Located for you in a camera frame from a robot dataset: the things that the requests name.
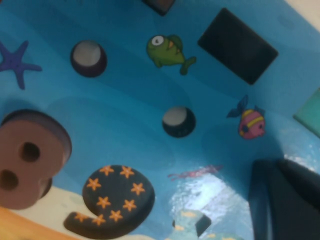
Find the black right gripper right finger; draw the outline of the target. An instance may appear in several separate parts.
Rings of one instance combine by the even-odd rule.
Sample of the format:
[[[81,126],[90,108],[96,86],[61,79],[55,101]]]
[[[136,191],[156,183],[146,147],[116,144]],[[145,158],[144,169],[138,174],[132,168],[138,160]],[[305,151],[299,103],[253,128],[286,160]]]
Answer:
[[[297,194],[313,207],[320,206],[320,174],[288,159],[277,161],[277,167]]]

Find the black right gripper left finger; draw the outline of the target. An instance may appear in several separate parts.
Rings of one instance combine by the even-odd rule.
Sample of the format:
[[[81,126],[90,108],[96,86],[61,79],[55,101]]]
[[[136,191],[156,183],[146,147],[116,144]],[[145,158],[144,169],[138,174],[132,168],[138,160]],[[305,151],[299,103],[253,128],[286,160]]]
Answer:
[[[248,203],[256,240],[319,240],[320,207],[306,202],[277,166],[278,160],[256,160]]]

